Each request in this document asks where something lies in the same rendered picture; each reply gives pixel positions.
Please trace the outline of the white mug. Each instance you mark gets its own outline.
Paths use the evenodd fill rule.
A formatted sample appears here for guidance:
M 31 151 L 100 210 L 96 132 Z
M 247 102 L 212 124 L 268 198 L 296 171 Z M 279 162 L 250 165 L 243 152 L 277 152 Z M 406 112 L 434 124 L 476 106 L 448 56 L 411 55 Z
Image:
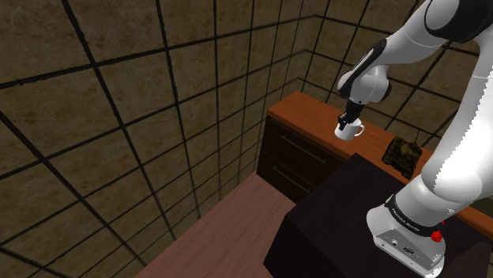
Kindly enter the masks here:
M 354 137 L 360 136 L 364 130 L 364 124 L 357 118 L 354 122 L 346 124 L 344 127 L 341 127 L 341 124 L 338 123 L 334 134 L 343 141 L 351 141 Z

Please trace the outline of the brown chest of drawers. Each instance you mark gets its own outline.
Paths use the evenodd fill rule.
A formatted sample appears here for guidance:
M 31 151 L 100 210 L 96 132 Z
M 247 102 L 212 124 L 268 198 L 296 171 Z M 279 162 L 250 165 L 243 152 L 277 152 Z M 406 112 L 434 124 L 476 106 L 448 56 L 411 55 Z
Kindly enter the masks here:
M 293 92 L 267 110 L 269 118 L 340 158 L 346 160 L 358 153 L 397 180 L 408 183 L 399 171 L 382 162 L 382 156 L 395 135 L 364 121 L 362 135 L 351 141 L 343 141 L 334 134 L 337 116 L 341 113 L 335 107 L 301 92 Z

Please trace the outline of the camouflage toy tank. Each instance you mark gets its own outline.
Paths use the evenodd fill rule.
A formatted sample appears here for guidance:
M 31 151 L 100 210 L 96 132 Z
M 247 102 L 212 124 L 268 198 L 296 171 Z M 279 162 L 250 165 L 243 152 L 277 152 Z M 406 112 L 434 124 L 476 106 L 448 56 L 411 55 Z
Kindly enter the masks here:
M 417 136 L 414 141 L 406 141 L 396 136 L 389 143 L 382 156 L 382 162 L 384 164 L 390 165 L 408 180 L 414 175 L 417 163 L 423 153 L 416 140 Z

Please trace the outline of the dark robot stand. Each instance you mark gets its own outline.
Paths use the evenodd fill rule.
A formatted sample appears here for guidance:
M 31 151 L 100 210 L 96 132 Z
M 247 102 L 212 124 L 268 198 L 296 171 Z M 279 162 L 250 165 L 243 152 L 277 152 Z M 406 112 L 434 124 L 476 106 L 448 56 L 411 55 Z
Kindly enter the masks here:
M 351 156 L 285 215 L 264 266 L 273 278 L 420 278 L 374 244 L 366 221 L 403 187 Z

